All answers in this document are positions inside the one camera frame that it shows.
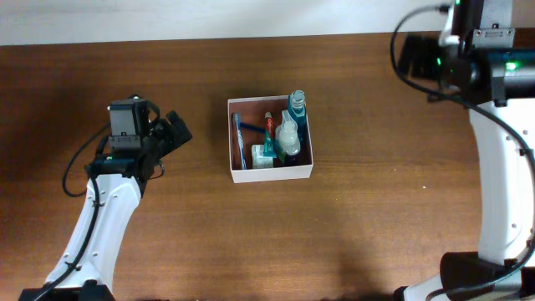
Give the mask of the pink open box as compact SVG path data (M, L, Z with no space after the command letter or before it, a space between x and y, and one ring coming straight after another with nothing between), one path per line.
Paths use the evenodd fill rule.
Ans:
M313 169L313 147L309 123L307 123L304 150L301 151L296 166L276 166L267 169L252 168L252 146L261 145L264 134L258 130L241 130L244 156L247 169L242 169L241 152L237 139L237 131L233 115L238 113L242 123L261 128L265 126L264 114L271 112L277 125L282 122L282 111L288 107L286 95L263 96L251 98L229 99L227 101L227 128L229 169L234 183L258 181L279 181L309 178Z

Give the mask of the blue white toothbrush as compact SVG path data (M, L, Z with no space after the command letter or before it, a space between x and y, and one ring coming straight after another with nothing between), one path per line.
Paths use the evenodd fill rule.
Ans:
M247 162L245 157L245 150L244 150L244 141L242 137L241 132L241 116L238 113L232 114L232 120L233 124L236 128L236 134L237 134L237 148L239 150L239 158L240 158L240 165L242 170L247 169Z

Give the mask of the blue disposable razor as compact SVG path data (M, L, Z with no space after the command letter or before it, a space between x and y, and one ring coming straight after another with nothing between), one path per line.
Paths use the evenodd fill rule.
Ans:
M264 128L261 128L261 127L255 126L255 125L250 125L250 124L241 122L240 126L241 126L241 128L246 129L246 130L251 130L251 131L254 131L254 132L262 134L262 135L265 134L265 129Z

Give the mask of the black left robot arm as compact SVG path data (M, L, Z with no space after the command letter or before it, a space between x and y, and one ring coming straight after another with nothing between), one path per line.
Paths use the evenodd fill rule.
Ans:
M26 288L21 300L111 300L120 246L154 169L189 142L192 134L174 111L148 123L137 135L140 148L118 148L121 120L110 116L110 135L102 139L86 167L84 206L63 256L41 288Z

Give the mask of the clear soap pump bottle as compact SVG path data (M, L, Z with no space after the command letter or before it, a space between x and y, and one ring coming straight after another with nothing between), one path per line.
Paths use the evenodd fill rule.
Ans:
M275 130L275 146L278 159L284 166L296 166L301 151L298 125L288 110L282 111L283 121Z

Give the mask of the green mouthwash bottle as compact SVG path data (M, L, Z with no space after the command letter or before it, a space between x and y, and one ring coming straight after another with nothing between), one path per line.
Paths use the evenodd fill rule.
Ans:
M288 96L288 112L298 125L298 138L304 140L307 113L306 113L306 95L302 90L295 90Z

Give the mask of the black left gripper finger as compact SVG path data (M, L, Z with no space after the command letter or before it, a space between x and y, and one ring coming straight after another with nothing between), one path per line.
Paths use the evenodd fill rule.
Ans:
M170 111L161 120L162 125L173 134L186 133L185 121L174 111Z
M165 127L164 139L165 144L162 150L162 157L180 148L193 138L193 134L187 128L185 123L173 123Z

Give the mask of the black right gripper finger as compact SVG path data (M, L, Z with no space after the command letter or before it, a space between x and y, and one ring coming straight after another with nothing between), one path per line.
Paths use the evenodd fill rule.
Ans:
M403 75L408 75L415 61L416 51L419 48L420 36L409 35L406 37L400 53L398 69Z
M411 76L417 79L439 79L441 48L437 38L415 38Z

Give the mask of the green white soap packet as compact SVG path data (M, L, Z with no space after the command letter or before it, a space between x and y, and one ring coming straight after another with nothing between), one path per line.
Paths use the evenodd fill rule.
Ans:
M274 167L274 160L270 156L264 155L264 145L252 146L252 168L267 169Z

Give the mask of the red green toothpaste tube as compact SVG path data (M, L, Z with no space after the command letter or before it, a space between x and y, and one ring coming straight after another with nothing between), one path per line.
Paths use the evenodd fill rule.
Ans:
M275 128L273 116L270 112L265 113L265 137L264 137L264 152L266 157L276 158L275 150Z

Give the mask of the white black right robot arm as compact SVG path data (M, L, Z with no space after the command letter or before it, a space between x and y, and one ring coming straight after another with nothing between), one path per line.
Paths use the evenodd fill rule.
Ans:
M447 253L440 272L395 290L396 300L524 300L534 297L534 52L514 48L514 32L471 28L411 34L390 60L413 89L437 83L429 101L447 100L470 114L481 167L482 224L472 253ZM309 176L313 162L308 107L301 91L232 99L229 155L236 183Z

